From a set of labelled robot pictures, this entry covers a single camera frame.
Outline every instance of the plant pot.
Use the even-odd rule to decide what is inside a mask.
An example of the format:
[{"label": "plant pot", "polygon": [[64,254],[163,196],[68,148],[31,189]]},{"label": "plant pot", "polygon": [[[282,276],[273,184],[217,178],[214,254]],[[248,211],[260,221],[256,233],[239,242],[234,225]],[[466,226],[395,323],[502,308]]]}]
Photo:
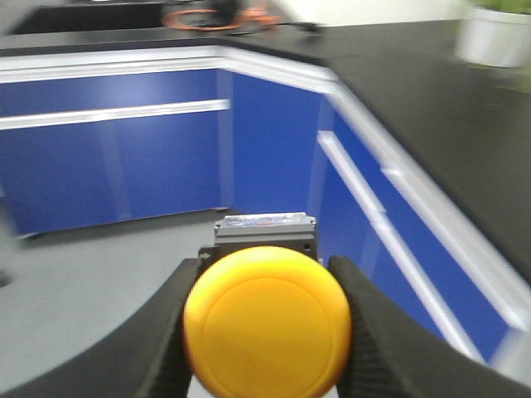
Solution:
[{"label": "plant pot", "polygon": [[474,64],[523,66],[531,54],[531,15],[471,7],[461,24],[455,53]]}]

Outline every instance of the yellow lid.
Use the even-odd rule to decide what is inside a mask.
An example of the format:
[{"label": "yellow lid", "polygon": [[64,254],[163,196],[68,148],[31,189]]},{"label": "yellow lid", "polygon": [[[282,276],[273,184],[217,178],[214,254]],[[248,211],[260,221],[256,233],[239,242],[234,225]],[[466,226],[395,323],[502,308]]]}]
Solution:
[{"label": "yellow lid", "polygon": [[343,372],[351,327],[334,277],[310,257],[274,246],[216,262],[184,309],[192,368],[219,398],[323,396]]}]

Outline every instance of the blue cabinet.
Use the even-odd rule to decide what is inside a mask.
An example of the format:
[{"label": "blue cabinet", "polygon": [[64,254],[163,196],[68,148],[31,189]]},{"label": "blue cabinet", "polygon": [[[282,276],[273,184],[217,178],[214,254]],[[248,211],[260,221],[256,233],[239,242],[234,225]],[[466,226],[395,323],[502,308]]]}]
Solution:
[{"label": "blue cabinet", "polygon": [[132,218],[222,205],[218,112],[111,122]]},{"label": "blue cabinet", "polygon": [[[216,70],[187,70],[0,85],[0,116],[17,121],[0,131],[0,181],[17,233],[227,206],[221,111],[212,110],[220,105],[156,115],[159,105],[217,99],[217,83]],[[106,113],[116,108],[129,109]],[[51,125],[24,127],[36,115]]]},{"label": "blue cabinet", "polygon": [[[389,182],[378,161],[339,114],[335,117],[334,132],[382,203],[393,228],[406,242],[423,272],[436,286],[481,356],[489,361],[509,329],[507,323],[448,253],[433,231]],[[380,282],[376,278],[375,281],[383,287],[385,278]],[[405,308],[409,300],[397,302]]]},{"label": "blue cabinet", "polygon": [[305,211],[321,95],[234,74],[234,208]]},{"label": "blue cabinet", "polygon": [[325,167],[319,212],[319,255],[325,264],[331,255],[349,257],[390,299],[441,337],[345,181],[330,162]]},{"label": "blue cabinet", "polygon": [[118,220],[100,124],[0,132],[0,180],[20,235]]}]

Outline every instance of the gray floor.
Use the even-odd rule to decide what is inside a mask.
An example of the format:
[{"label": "gray floor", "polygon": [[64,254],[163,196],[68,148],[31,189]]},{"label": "gray floor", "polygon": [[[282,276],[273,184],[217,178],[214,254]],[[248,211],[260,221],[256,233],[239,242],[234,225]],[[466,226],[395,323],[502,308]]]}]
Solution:
[{"label": "gray floor", "polygon": [[[205,211],[18,240],[0,200],[0,269],[12,277],[0,288],[0,392],[118,327],[182,259],[212,243],[222,217]],[[209,395],[194,380],[188,396]]]}]

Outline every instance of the white wall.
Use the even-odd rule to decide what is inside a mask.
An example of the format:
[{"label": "white wall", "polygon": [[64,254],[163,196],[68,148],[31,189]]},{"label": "white wall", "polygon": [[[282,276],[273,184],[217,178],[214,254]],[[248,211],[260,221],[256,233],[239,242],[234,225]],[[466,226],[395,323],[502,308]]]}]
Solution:
[{"label": "white wall", "polygon": [[452,19],[463,0],[274,0],[294,20],[330,26]]}]

